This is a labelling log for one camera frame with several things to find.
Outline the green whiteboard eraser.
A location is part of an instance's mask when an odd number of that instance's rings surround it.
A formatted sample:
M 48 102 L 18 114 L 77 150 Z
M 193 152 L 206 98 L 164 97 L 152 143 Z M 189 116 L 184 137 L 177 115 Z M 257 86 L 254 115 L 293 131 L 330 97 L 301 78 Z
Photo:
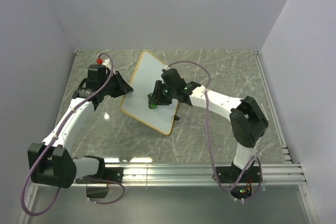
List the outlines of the green whiteboard eraser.
M 155 98 L 154 98 L 153 93 L 148 94 L 148 106 L 149 106 L 149 109 L 156 109 L 157 108 L 157 104 L 155 102 Z

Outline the yellow framed whiteboard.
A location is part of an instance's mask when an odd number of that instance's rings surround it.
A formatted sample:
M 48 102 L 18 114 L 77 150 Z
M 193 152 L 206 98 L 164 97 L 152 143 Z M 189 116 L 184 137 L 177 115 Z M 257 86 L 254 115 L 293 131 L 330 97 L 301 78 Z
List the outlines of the yellow framed whiteboard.
M 161 80 L 165 63 L 157 57 L 143 51 L 132 74 L 129 85 L 133 92 L 123 96 L 121 111 L 154 130 L 169 135 L 172 131 L 178 101 L 174 99 L 170 105 L 149 107 L 148 94 L 154 91 L 155 82 Z

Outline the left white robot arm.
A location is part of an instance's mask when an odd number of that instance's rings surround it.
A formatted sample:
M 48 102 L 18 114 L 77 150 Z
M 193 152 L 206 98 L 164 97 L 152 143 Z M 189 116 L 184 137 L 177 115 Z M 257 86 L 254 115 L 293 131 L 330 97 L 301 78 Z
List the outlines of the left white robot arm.
M 118 71 L 93 64 L 74 91 L 69 108 L 55 129 L 40 143 L 28 148 L 29 177 L 37 184 L 69 188 L 76 179 L 88 176 L 94 183 L 106 178 L 104 159 L 85 156 L 74 159 L 72 146 L 87 119 L 106 96 L 118 98 L 133 92 Z

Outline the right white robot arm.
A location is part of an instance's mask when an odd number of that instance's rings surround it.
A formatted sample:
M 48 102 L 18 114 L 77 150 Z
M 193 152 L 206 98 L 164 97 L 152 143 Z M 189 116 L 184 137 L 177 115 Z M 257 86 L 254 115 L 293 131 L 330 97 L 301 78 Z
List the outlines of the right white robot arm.
M 250 96 L 244 99 L 229 97 L 194 81 L 187 83 L 174 68 L 163 70 L 161 78 L 155 82 L 153 92 L 148 94 L 149 108 L 170 105 L 176 99 L 189 106 L 204 108 L 206 113 L 214 112 L 230 121 L 237 141 L 232 177 L 238 182 L 245 181 L 250 176 L 249 167 L 256 156 L 259 139 L 269 125 L 256 100 Z

